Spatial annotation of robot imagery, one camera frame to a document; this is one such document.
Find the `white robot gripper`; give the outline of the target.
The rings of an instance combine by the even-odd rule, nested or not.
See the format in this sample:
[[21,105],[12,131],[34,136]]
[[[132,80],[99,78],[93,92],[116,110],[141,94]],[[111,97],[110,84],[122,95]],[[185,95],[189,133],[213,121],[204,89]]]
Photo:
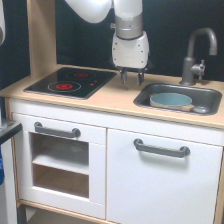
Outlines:
[[127,82],[127,68],[138,69],[137,85],[144,82],[145,67],[148,62],[149,42],[147,33],[134,40],[122,40],[113,35],[112,60],[120,69],[120,76],[123,84]]

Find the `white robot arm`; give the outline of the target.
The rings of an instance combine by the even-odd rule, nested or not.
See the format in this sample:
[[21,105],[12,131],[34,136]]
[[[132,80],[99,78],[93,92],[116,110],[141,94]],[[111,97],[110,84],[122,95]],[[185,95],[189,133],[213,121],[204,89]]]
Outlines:
[[110,10],[114,12],[112,61],[119,69],[123,83],[127,70],[138,71],[137,83],[144,81],[149,57],[149,41],[143,30],[142,0],[65,0],[70,8],[86,22],[102,22]]

